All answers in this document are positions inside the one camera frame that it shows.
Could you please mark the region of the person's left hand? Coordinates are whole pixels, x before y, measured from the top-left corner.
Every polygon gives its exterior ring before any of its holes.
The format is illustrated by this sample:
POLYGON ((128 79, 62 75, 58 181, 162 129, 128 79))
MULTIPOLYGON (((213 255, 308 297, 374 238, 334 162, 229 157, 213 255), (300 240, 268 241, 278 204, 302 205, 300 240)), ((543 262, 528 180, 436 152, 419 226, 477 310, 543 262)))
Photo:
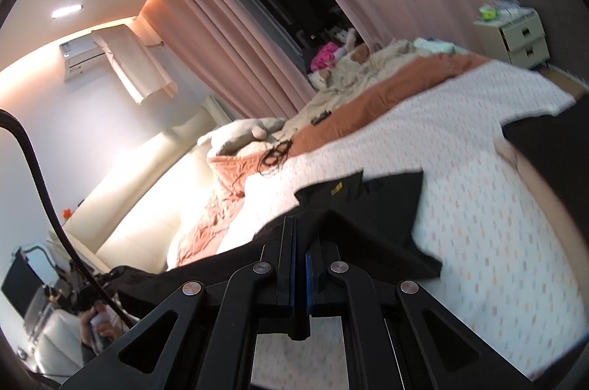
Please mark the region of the person's left hand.
POLYGON ((94 334, 110 340, 116 340, 122 335, 112 323, 108 306, 102 302, 79 315, 79 330, 81 342, 86 346, 92 345, 94 334))

